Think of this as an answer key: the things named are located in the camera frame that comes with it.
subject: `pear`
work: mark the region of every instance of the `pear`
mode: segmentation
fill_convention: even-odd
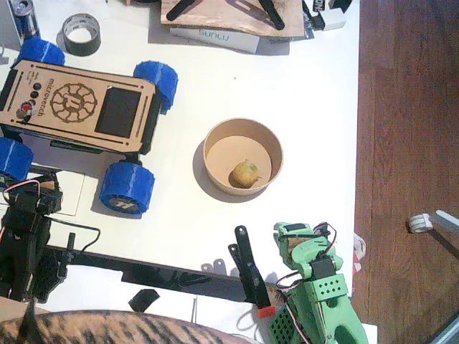
[[[231,174],[233,179],[243,188],[251,187],[260,178],[257,166],[248,160],[238,163]]]

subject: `cat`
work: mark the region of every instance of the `cat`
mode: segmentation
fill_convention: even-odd
[[[158,315],[113,310],[34,314],[0,322],[1,344],[244,344],[211,328]]]

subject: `tape roll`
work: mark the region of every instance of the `tape roll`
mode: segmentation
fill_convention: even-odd
[[[78,29],[87,29],[91,35],[86,42],[76,42],[69,38],[69,34]],[[94,54],[100,46],[100,26],[93,16],[87,13],[79,13],[70,16],[62,25],[65,48],[70,54],[77,56],[89,56]]]

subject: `blue wheel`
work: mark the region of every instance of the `blue wheel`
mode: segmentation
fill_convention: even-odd
[[[161,113],[165,114],[174,104],[175,91],[179,83],[179,76],[175,70],[164,63],[145,61],[137,64],[134,77],[147,80],[157,86],[163,103]]]
[[[19,51],[17,61],[21,59],[59,66],[63,66],[65,63],[64,52],[53,43],[49,43],[40,38],[31,38],[24,41]]]
[[[112,163],[105,172],[99,199],[114,211],[142,214],[150,204],[154,183],[152,172],[140,165]]]
[[[9,138],[0,138],[0,185],[23,181],[34,160],[29,147]]]

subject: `white box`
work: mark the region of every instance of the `white box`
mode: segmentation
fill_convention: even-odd
[[[346,23],[346,17],[341,9],[326,9],[321,12],[321,16],[325,23],[324,31],[340,29]]]
[[[213,29],[183,29],[172,27],[171,34],[198,41],[229,47],[243,52],[256,53],[260,38],[252,34],[242,32],[213,30]]]

